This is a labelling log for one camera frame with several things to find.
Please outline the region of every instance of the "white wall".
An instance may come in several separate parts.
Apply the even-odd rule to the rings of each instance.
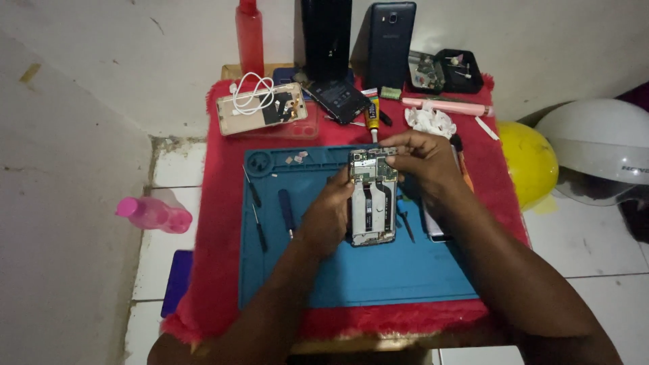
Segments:
[[[293,60],[295,1],[258,0],[266,62]],[[354,0],[352,45],[372,2]],[[223,64],[238,62],[236,4],[0,0],[0,22],[148,133],[204,136],[205,93]],[[427,0],[418,2],[412,48],[473,51],[495,77],[498,117],[515,120],[649,80],[647,19],[646,0]]]
[[[113,213],[151,143],[1,31],[0,110],[0,362],[116,364],[140,231]]]

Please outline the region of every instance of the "white charging cable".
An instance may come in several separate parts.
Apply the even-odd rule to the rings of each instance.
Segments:
[[[259,82],[257,82],[257,85],[254,87],[254,90],[252,91],[252,95],[248,96],[248,101],[246,101],[243,104],[239,104],[237,102],[237,100],[239,100],[239,91],[241,90],[241,85],[243,85],[243,80],[245,80],[245,78],[248,77],[248,75],[257,76],[257,78],[259,79]],[[266,81],[270,81],[271,85],[268,86]],[[260,92],[257,92],[257,90],[259,89],[259,86],[261,84],[263,84],[266,87],[266,90],[262,90]],[[271,79],[270,77],[261,77],[261,76],[257,75],[254,72],[246,73],[241,78],[241,81],[239,82],[239,87],[237,87],[236,84],[234,84],[234,83],[230,85],[230,92],[232,93],[232,103],[234,104],[234,109],[235,109],[235,110],[232,111],[232,115],[243,114],[243,115],[246,115],[246,116],[250,116],[250,115],[253,115],[254,113],[256,113],[258,110],[261,110],[261,109],[263,109],[265,107],[270,107],[273,104],[273,101],[275,100],[275,95],[273,94],[273,88],[274,87],[275,87],[275,83],[273,82],[273,79]],[[244,109],[244,107],[246,105],[250,104],[250,102],[255,97],[258,97],[258,96],[261,96],[261,95],[264,95],[264,94],[266,96],[262,99],[262,102],[257,107]]]

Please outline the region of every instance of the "wooden table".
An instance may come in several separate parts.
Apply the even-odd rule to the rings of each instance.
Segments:
[[[293,67],[293,63],[264,64],[265,77],[272,77],[276,68]],[[241,66],[224,65],[221,80],[239,79],[243,76]],[[293,345],[293,354],[344,353],[357,351],[400,351],[413,347],[442,349],[450,347],[478,347],[511,345],[506,331],[496,328],[490,321],[475,323],[470,329],[444,330],[435,333],[391,333],[372,336],[340,336],[332,340],[305,340]]]

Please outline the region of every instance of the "blue screwdriver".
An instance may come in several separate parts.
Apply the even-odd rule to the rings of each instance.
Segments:
[[[412,234],[410,224],[408,224],[408,211],[406,210],[404,197],[401,195],[401,189],[397,188],[397,194],[397,214],[404,220],[404,225],[406,225],[406,229],[408,230],[408,236],[410,236],[412,243],[415,243],[415,236]]]
[[[295,230],[295,222],[293,221],[293,210],[291,210],[291,198],[286,189],[281,189],[277,192],[280,198],[280,207],[282,208],[282,217],[284,217],[284,225],[288,231],[288,235],[293,239],[293,231]]]

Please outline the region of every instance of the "hand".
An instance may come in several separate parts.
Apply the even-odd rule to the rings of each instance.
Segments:
[[[466,188],[448,139],[419,131],[407,131],[382,140],[382,147],[397,147],[398,155],[387,164],[412,174],[423,192],[437,200],[457,188]]]
[[[308,245],[318,259],[336,251],[345,237],[347,200],[352,197],[354,185],[349,181],[347,166],[327,179],[327,184],[302,216],[302,224],[295,233],[301,244]]]

